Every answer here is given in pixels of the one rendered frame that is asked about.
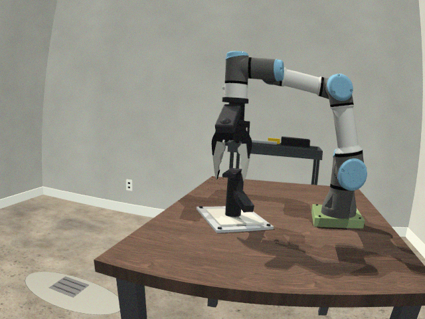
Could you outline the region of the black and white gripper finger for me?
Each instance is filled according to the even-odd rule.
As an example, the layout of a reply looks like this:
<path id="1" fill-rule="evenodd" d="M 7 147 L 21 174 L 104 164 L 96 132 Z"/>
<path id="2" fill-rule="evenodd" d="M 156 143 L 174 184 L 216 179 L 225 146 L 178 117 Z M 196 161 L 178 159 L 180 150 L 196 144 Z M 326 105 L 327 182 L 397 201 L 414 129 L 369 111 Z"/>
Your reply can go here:
<path id="1" fill-rule="evenodd" d="M 238 147 L 238 153 L 241 156 L 240 164 L 242 166 L 242 171 L 241 171 L 242 181 L 245 180 L 246 174 L 248 171 L 248 164 L 250 161 L 251 149 L 252 149 L 252 139 L 250 137 L 249 131 L 246 131 L 245 137 L 242 139 L 242 142 L 240 146 Z"/>
<path id="2" fill-rule="evenodd" d="M 225 149 L 226 149 L 225 142 L 224 141 L 222 142 L 222 138 L 215 131 L 214 136 L 212 137 L 212 157 L 213 157 L 213 164 L 214 164 L 214 174 L 216 179 L 218 179 L 218 175 L 220 173 L 219 165 L 222 161 L 222 157 L 223 157 Z"/>

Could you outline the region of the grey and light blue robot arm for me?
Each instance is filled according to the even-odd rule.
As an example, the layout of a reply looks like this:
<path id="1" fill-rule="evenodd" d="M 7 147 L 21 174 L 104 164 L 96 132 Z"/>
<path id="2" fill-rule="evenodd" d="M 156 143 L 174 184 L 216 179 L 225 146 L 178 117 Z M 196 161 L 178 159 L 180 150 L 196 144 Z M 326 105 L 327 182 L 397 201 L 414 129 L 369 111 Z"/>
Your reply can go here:
<path id="1" fill-rule="evenodd" d="M 331 185 L 321 213 L 346 219 L 356 215 L 355 190 L 364 185 L 367 168 L 363 149 L 358 145 L 351 96 L 353 84 L 344 74 L 332 76 L 316 77 L 286 69 L 282 60 L 253 58 L 243 51 L 231 51 L 226 54 L 225 88 L 222 89 L 224 97 L 247 98 L 248 79 L 264 79 L 269 85 L 288 86 L 329 99 L 338 148 L 333 154 Z M 241 105 L 225 104 L 215 124 L 216 133 L 233 134 L 240 114 Z"/>

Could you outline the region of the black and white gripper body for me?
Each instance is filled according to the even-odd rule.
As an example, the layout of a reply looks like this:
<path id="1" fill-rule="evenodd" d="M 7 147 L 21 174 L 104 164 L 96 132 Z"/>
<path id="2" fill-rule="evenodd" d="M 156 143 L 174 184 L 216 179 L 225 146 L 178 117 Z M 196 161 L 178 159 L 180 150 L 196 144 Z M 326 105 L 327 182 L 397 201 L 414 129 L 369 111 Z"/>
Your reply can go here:
<path id="1" fill-rule="evenodd" d="M 219 136 L 225 140 L 224 142 L 228 142 L 229 140 L 234 140 L 237 144 L 239 141 L 242 141 L 242 139 L 245 137 L 246 131 L 249 131 L 250 133 L 250 122 L 244 121 L 244 107 L 245 104 L 248 104 L 247 98 L 233 98 L 233 97 L 222 97 L 223 102 L 229 102 L 229 104 L 239 104 L 241 105 L 241 114 L 237 123 L 237 127 L 235 129 L 235 132 L 233 134 L 225 134 L 225 133 L 218 133 Z M 246 129 L 248 128 L 248 129 Z"/>

